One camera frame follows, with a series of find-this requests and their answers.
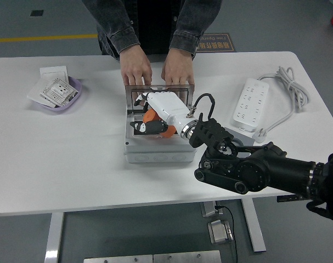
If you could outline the person's left hand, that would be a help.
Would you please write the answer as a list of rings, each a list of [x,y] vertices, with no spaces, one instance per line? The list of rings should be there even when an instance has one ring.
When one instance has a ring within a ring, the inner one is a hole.
[[[161,78],[167,85],[194,84],[191,53],[171,48],[166,56]]]

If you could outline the person's right hand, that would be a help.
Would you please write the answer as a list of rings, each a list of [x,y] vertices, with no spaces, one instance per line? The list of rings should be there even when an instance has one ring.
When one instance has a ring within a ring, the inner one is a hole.
[[[124,85],[151,85],[150,61],[139,44],[120,52],[120,68]]]

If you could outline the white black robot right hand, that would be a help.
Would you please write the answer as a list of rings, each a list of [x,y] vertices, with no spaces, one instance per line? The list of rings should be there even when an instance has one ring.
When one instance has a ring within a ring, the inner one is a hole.
[[[149,92],[137,97],[136,102],[146,101],[152,110],[160,117],[155,121],[134,121],[130,123],[136,131],[142,134],[162,134],[170,127],[175,127],[176,132],[183,139],[189,139],[197,120],[188,116],[190,110],[173,92]]]

